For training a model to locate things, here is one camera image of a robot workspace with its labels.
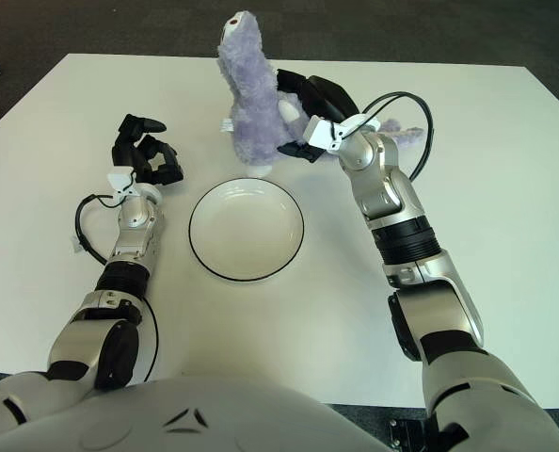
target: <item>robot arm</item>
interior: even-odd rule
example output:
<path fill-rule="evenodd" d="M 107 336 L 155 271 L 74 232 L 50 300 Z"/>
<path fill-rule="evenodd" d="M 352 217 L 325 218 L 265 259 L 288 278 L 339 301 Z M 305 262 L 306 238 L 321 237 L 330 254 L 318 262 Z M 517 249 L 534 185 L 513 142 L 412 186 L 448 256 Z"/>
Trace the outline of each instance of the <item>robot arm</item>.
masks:
<path fill-rule="evenodd" d="M 310 146 L 335 153 L 396 290 L 392 323 L 404 353 L 423 364 L 430 450 L 559 450 L 559 429 L 514 373 L 482 349 L 483 325 L 448 252 L 379 122 L 313 116 Z"/>
<path fill-rule="evenodd" d="M 183 179 L 174 151 L 144 132 L 158 121 L 127 115 L 113 148 L 108 180 L 121 202 L 119 237 L 93 292 L 56 338 L 47 372 L 24 372 L 0 381 L 0 435 L 20 424 L 79 403 L 94 390 L 125 386 L 133 376 L 144 296 L 162 231 L 162 195 L 153 184 Z M 152 171 L 148 160 L 163 153 Z"/>

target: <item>white bowl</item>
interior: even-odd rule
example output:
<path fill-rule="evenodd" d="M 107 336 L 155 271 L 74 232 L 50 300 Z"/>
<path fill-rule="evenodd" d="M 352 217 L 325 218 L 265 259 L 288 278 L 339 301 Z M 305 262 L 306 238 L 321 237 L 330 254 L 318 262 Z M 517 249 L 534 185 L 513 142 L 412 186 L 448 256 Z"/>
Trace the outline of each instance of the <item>white bowl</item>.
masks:
<path fill-rule="evenodd" d="M 214 187 L 189 221 L 198 260 L 233 281 L 256 281 L 280 271 L 296 256 L 303 234 L 302 213 L 292 196 L 261 179 Z"/>

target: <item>white table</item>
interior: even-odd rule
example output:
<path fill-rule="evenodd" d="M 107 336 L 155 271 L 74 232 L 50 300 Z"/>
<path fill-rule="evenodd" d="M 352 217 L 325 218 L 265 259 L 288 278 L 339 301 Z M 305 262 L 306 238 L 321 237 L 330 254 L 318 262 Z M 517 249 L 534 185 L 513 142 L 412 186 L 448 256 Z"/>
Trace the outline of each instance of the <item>white table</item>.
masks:
<path fill-rule="evenodd" d="M 430 104 L 433 154 L 415 186 L 485 322 L 486 347 L 545 407 L 559 407 L 559 103 L 523 68 L 277 61 L 343 85 L 359 105 L 409 90 Z M 157 378 L 256 374 L 321 401 L 422 406 L 387 307 L 372 237 L 335 162 L 278 163 L 268 179 L 305 216 L 295 260 L 260 282 L 222 280 L 187 241 L 197 200 L 242 176 L 219 133 L 232 98 L 207 58 L 68 55 L 0 121 L 0 371 L 42 370 L 102 267 L 72 251 L 76 204 L 109 190 L 125 113 L 163 121 L 186 174 L 163 188 L 167 227 L 149 294 L 161 329 Z M 383 118 L 424 126 L 409 101 Z M 403 153 L 410 170 L 418 152 Z M 116 212 L 84 214 L 108 252 Z M 144 322 L 136 379 L 152 356 Z"/>

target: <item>gray carpet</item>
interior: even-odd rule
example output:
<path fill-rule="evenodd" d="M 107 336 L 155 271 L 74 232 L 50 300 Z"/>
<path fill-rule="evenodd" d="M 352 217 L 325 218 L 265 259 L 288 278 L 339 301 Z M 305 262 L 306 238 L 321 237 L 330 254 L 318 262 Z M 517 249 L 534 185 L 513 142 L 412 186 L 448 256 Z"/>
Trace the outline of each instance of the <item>gray carpet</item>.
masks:
<path fill-rule="evenodd" d="M 70 52 L 213 57 L 240 9 L 269 57 L 520 65 L 559 99 L 559 0 L 0 0 L 0 118 Z M 423 416 L 334 408 L 384 440 Z"/>

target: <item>stuffed animal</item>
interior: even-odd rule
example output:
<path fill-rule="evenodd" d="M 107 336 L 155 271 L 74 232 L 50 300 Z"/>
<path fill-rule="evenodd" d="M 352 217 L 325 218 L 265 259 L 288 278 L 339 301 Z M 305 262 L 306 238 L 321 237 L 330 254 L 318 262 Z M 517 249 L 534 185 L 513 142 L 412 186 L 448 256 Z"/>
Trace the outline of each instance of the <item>stuffed animal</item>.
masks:
<path fill-rule="evenodd" d="M 228 130 L 233 133 L 235 153 L 248 165 L 248 175 L 263 177 L 283 157 L 278 147 L 304 144 L 310 118 L 296 93 L 278 90 L 276 71 L 263 53 L 261 31 L 250 12 L 240 11 L 225 23 L 217 62 L 233 94 Z M 384 122 L 380 131 L 393 137 L 399 148 L 417 143 L 424 135 L 420 128 L 401 131 L 396 120 Z"/>

